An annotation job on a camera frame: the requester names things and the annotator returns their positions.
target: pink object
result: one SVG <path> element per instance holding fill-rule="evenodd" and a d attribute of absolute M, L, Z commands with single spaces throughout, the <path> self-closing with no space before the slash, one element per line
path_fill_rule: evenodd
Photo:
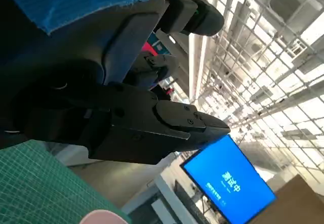
<path fill-rule="evenodd" d="M 153 49 L 153 47 L 148 43 L 145 42 L 142 51 L 149 51 L 152 55 L 157 56 L 157 52 Z"/>
<path fill-rule="evenodd" d="M 83 217 L 80 224 L 127 224 L 127 222 L 109 210 L 94 210 Z"/>

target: red object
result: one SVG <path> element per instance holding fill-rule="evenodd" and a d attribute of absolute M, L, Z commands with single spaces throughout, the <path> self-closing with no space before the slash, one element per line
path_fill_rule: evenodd
<path fill-rule="evenodd" d="M 149 51 L 152 55 L 157 56 L 157 52 L 153 49 L 153 47 L 148 43 L 145 42 L 142 51 Z"/>
<path fill-rule="evenodd" d="M 171 93 L 173 93 L 174 92 L 174 88 L 169 88 L 168 90 L 167 90 L 167 95 L 170 95 Z"/>

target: blue screen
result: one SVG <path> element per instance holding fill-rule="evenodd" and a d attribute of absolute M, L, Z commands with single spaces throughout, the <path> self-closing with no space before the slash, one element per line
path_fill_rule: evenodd
<path fill-rule="evenodd" d="M 246 223 L 276 199 L 230 136 L 182 167 L 233 224 Z"/>

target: floor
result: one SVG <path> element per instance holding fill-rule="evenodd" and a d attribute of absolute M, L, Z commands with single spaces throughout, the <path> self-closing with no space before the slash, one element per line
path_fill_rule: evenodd
<path fill-rule="evenodd" d="M 171 154 L 157 165 L 102 161 L 70 169 L 121 208 L 174 159 Z"/>

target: desk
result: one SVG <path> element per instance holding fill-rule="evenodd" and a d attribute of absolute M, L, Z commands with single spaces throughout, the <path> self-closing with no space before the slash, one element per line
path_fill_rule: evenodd
<path fill-rule="evenodd" d="M 113 211 L 131 223 L 39 142 L 0 151 L 0 223 L 77 224 L 95 209 Z"/>

